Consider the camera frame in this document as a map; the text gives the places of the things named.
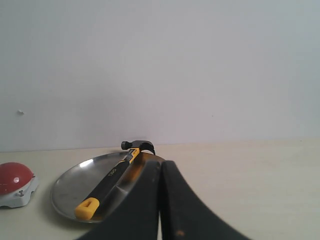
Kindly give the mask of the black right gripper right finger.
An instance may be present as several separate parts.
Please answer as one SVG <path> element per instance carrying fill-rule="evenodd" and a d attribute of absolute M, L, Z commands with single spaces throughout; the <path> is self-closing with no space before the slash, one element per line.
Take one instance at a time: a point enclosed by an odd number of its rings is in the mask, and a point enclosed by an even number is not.
<path fill-rule="evenodd" d="M 247 240 L 195 194 L 171 160 L 162 162 L 158 206 L 163 240 Z"/>

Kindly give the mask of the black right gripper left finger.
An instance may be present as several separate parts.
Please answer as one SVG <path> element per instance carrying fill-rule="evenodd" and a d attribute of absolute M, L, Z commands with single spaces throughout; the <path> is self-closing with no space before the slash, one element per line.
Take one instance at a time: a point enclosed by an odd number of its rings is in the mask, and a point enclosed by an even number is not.
<path fill-rule="evenodd" d="M 145 163 L 137 182 L 120 205 L 80 240 L 156 240 L 161 164 Z"/>

